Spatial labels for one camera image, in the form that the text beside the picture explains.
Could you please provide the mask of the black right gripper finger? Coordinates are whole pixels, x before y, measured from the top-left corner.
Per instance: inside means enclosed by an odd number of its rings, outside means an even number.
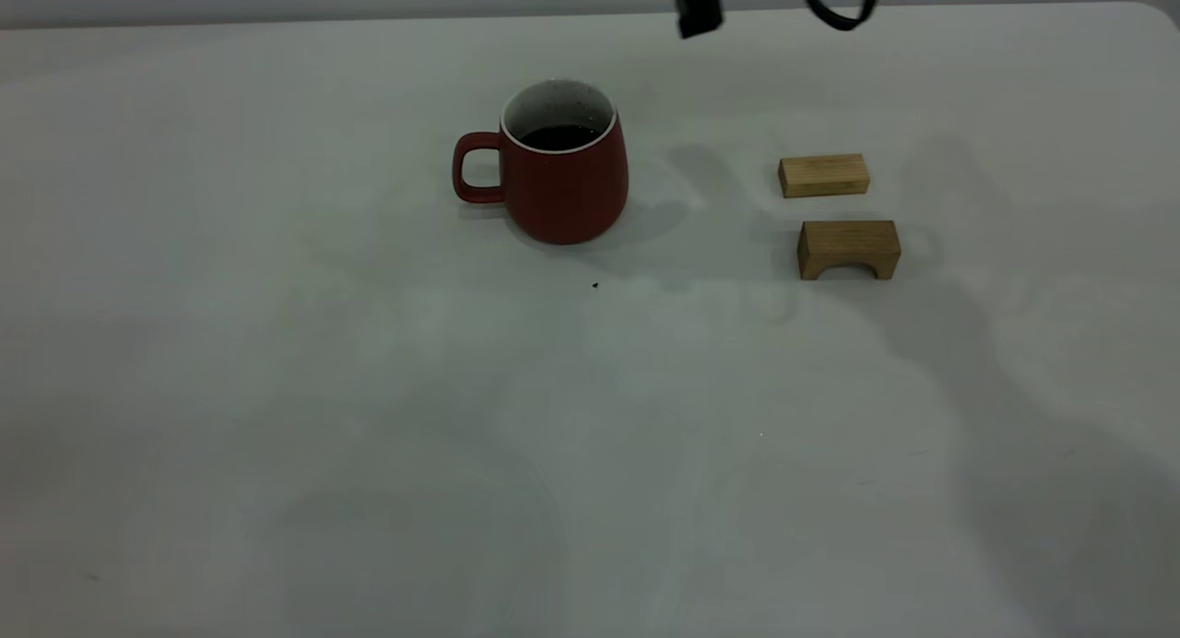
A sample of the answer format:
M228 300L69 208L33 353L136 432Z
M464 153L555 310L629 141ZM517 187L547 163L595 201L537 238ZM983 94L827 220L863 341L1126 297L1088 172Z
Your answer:
M675 0L678 13L678 37L703 37L725 24L721 0Z

